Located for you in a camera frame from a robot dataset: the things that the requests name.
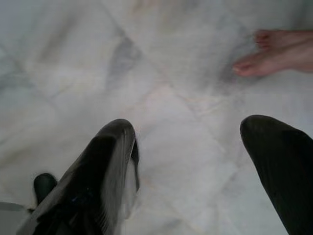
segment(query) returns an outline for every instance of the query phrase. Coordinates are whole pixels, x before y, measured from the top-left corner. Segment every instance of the bare foot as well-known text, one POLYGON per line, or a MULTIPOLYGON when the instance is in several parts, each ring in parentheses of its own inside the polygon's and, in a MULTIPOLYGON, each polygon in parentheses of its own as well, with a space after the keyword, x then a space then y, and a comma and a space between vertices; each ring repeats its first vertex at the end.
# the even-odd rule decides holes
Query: bare foot
POLYGON ((290 46, 311 38, 313 38, 313 30, 259 30, 255 33, 254 40, 261 50, 269 50, 290 46))
POLYGON ((248 55, 233 66, 239 76, 265 76, 286 69, 313 72, 313 39, 248 55))

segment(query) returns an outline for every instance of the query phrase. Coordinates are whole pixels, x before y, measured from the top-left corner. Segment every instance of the marble floor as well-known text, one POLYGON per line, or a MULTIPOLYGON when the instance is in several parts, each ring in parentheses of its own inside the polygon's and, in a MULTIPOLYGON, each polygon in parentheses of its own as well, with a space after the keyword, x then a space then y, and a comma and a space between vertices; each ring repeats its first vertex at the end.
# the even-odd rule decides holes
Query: marble floor
POLYGON ((142 187, 125 235, 286 235, 239 134, 251 114, 313 136, 312 75, 240 78, 259 28, 312 27, 309 0, 3 0, 0 201, 34 205, 115 118, 142 187))

